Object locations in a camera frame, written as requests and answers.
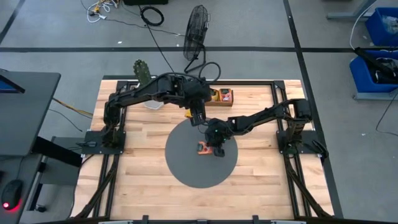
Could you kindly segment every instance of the gray floor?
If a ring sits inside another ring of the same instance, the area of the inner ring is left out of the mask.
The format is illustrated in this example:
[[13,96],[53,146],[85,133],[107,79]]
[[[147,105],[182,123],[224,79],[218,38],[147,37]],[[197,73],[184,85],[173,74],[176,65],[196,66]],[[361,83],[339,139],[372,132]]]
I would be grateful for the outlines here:
[[[89,6],[94,0],[83,0]],[[349,47],[352,21],[328,21],[327,12],[350,11],[361,3],[352,1],[290,0],[302,47]],[[6,0],[0,8],[0,29],[12,14],[18,0]],[[275,0],[170,0],[159,6],[165,15],[163,29],[184,33],[193,6],[204,4],[211,13],[205,40],[207,46],[293,47],[282,1]],[[393,0],[379,0],[378,6],[398,7]],[[129,7],[137,12],[136,7]],[[124,9],[113,9],[109,18],[143,25],[137,16]],[[182,46],[175,35],[155,33],[159,45]],[[369,34],[360,22],[353,37],[355,46],[369,47]],[[145,29],[115,22],[89,24],[79,0],[27,0],[0,47],[155,47]],[[165,52],[174,70],[187,64],[181,52]],[[388,102],[352,100],[355,86],[349,63],[351,53],[305,53],[305,63],[315,101],[325,132],[345,218],[398,222],[398,152],[397,138],[377,133],[375,127]],[[113,53],[0,53],[0,67],[8,70],[59,72],[62,74],[55,97],[77,108],[93,111],[103,75],[132,73],[132,62],[143,59],[151,73],[168,71],[158,52]],[[222,78],[301,79],[295,53],[282,52],[209,52],[208,60],[218,62]],[[211,77],[212,68],[206,69]],[[80,129],[90,120],[52,104],[51,108],[67,115]],[[381,130],[398,133],[393,104]],[[60,115],[49,112],[40,135],[82,137]],[[49,188],[40,199],[51,208],[42,215],[26,214],[22,222],[34,223],[62,219],[71,206],[71,188]],[[56,203],[54,198],[65,203]]]

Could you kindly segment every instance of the black desk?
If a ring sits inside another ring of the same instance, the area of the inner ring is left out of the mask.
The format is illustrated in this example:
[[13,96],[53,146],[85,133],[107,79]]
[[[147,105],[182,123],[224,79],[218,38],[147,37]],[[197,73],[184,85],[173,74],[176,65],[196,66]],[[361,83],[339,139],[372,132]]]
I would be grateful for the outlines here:
[[23,94],[0,93],[0,171],[4,172],[0,194],[9,181],[23,181],[19,206],[10,211],[0,208],[0,223],[12,224],[19,222],[39,167],[43,168],[43,156],[77,168],[81,157],[37,136],[61,75],[37,72],[1,72],[1,75],[25,89]]

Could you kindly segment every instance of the blue storage box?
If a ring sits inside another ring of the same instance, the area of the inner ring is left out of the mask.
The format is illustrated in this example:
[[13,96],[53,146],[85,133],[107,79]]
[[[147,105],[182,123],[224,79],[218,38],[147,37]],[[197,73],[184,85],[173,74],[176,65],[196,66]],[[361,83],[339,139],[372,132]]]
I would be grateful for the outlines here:
[[[398,59],[398,52],[386,52],[378,50],[367,50],[368,53],[376,58],[385,57]],[[398,88],[393,84],[376,84],[373,82],[366,62],[361,57],[356,57],[350,65],[351,73],[355,81],[358,93],[389,93]]]
[[378,46],[398,46],[398,35],[387,32],[382,22],[382,15],[398,17],[398,8],[379,7],[373,15],[366,21],[366,28],[372,38],[374,45]]

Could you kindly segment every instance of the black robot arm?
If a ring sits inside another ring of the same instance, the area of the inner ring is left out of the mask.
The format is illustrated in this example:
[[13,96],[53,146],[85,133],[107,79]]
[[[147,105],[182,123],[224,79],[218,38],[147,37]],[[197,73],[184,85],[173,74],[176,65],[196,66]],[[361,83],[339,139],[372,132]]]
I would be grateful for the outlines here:
[[190,109],[192,126],[204,123],[205,102],[211,100],[209,84],[205,78],[175,74],[165,73],[152,79],[145,86],[110,94],[104,108],[103,145],[116,147],[119,144],[117,126],[121,119],[122,108],[149,100],[172,103],[180,108]]
[[[295,117],[289,113],[289,105],[294,107]],[[227,121],[213,118],[208,122],[205,131],[207,146],[213,148],[215,156],[224,156],[223,143],[235,135],[243,135],[254,127],[275,119],[287,121],[287,142],[300,142],[301,132],[306,123],[311,122],[311,111],[305,99],[286,100],[271,108],[266,108],[250,116],[229,117]]]

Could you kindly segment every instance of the gray circular mat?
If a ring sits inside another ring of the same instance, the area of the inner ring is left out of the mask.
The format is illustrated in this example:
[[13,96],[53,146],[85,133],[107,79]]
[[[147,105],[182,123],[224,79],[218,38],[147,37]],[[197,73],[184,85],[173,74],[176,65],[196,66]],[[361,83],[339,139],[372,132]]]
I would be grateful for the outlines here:
[[[206,126],[200,126],[205,132]],[[235,138],[223,144],[224,157],[198,155],[199,141],[205,141],[205,135],[193,127],[189,119],[178,124],[169,134],[165,156],[167,165],[181,183],[196,188],[218,185],[233,171],[238,160],[238,145]]]

